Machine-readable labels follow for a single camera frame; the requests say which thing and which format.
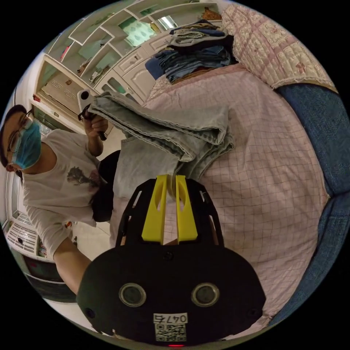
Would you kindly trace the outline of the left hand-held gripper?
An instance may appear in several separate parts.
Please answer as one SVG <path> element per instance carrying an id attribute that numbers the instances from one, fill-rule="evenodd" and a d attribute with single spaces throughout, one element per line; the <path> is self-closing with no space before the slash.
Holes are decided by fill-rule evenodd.
<path id="1" fill-rule="evenodd" d="M 86 105 L 83 110 L 80 112 L 78 115 L 78 120 L 83 121 L 83 120 L 89 120 L 92 121 L 93 118 L 96 116 L 95 114 L 91 113 L 88 111 L 90 105 Z M 98 135 L 101 141 L 105 141 L 107 137 L 105 136 L 104 132 L 98 131 Z"/>

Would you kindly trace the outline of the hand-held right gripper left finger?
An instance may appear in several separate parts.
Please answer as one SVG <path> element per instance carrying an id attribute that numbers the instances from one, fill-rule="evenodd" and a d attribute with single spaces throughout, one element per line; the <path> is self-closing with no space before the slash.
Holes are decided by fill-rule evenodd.
<path id="1" fill-rule="evenodd" d="M 168 175 L 155 179 L 151 193 L 144 227 L 141 234 L 143 241 L 162 244 L 164 239 L 165 214 L 167 203 Z"/>

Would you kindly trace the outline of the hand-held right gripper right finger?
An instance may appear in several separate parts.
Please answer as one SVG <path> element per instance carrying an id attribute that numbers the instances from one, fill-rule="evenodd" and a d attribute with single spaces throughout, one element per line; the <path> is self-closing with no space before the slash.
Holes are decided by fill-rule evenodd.
<path id="1" fill-rule="evenodd" d="M 175 177 L 175 187 L 177 240 L 178 244 L 184 244 L 195 241 L 198 233 L 185 176 Z"/>

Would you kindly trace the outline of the person's left hand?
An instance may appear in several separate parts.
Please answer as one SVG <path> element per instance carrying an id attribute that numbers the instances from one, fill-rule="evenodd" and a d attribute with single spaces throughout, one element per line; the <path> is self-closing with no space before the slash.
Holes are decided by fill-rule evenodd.
<path id="1" fill-rule="evenodd" d="M 108 121 L 101 116 L 94 115 L 89 119 L 84 119 L 85 133 L 88 137 L 98 137 L 108 129 Z"/>

